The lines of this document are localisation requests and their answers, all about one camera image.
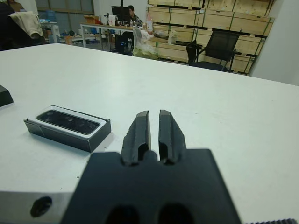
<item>wooden crate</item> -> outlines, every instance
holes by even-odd
[[[230,30],[253,35],[268,36],[274,19],[219,10],[188,10],[173,8],[149,8],[154,22]]]
[[[148,41],[157,48],[159,57],[175,61],[188,62],[188,54],[185,46]]]
[[[229,30],[233,14],[232,12],[202,9],[197,13],[196,26]]]
[[[153,7],[148,9],[153,22],[170,23],[170,9]]]
[[[196,7],[202,6],[203,0],[149,0],[150,5]]]
[[[234,13],[230,30],[268,36],[273,22],[271,17]]]
[[[242,13],[203,9],[196,15],[196,26],[268,36],[274,19]]]
[[[172,9],[170,23],[184,26],[194,26],[195,16],[196,10]]]
[[[172,29],[177,32],[177,41],[192,42],[192,38],[194,36],[194,31],[195,31],[194,28],[154,25],[154,30],[166,30],[170,32],[170,30]]]
[[[163,25],[154,25],[154,29],[166,30],[169,32],[171,29],[173,29],[177,32],[177,41],[192,42],[193,40],[196,40],[197,44],[201,44],[204,47],[207,46],[211,38],[211,35],[213,33],[210,30],[181,28],[181,27],[163,26]],[[154,40],[151,41],[167,43],[166,39],[161,39],[161,38],[155,38]],[[259,55],[263,47],[264,41],[265,41],[264,38],[240,35],[235,48],[237,52],[240,52],[242,54]]]
[[[154,47],[157,48],[159,52],[160,58],[170,59],[174,61],[180,61],[180,62],[188,62],[188,54],[186,51],[186,46],[179,46],[179,45],[173,45],[173,44],[167,44],[167,43],[159,43],[159,42],[153,42],[148,41],[148,43]],[[203,52],[199,56],[199,61],[206,61],[206,62],[212,62],[220,64],[221,60],[207,57],[205,53]],[[249,56],[235,56],[232,70],[234,72],[245,72],[248,73],[251,66],[252,66],[252,58]]]
[[[268,16],[274,0],[206,0],[205,8]]]

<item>plastic bag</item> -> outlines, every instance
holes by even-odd
[[[155,30],[154,36],[158,38],[168,39],[168,30]]]
[[[134,35],[133,56],[157,60],[158,52],[156,48],[146,43],[147,40],[150,40],[154,36],[148,34],[145,30],[140,30],[139,28],[133,29],[133,35]]]

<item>seated person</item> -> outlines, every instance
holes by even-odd
[[[139,19],[139,17],[137,15],[135,15],[135,13],[134,13],[134,10],[135,10],[134,6],[128,6],[128,8],[129,8],[131,20],[133,20],[133,22],[135,21],[137,26],[142,27],[143,23],[142,23],[141,19]]]

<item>person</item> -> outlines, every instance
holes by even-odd
[[[15,12],[24,10],[24,7],[19,2],[15,2],[15,0],[7,0],[6,4],[9,5]]]
[[[128,6],[129,8],[129,12],[130,12],[130,18],[131,20],[133,20],[133,22],[136,22],[136,25],[139,27],[143,26],[143,23],[141,21],[141,19],[139,19],[139,17],[137,15],[135,15],[135,9],[134,6]]]

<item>white table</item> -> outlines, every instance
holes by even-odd
[[[166,109],[188,148],[212,149],[244,223],[299,219],[299,87],[62,44],[0,55],[0,84],[14,99],[0,108],[0,190],[75,189],[89,154],[31,135],[23,123],[49,105],[111,119],[96,152],[120,152],[144,110],[157,152]]]
[[[100,33],[100,41],[101,41],[101,46],[103,49],[103,41],[102,41],[102,29],[107,29],[107,30],[116,30],[116,31],[122,31],[122,32],[133,32],[132,27],[125,27],[125,26],[109,26],[109,25],[100,25],[100,24],[89,24],[89,23],[81,23],[81,30],[83,32],[83,47],[86,48],[86,40],[84,36],[84,27],[91,27],[91,28],[98,28],[99,33]]]

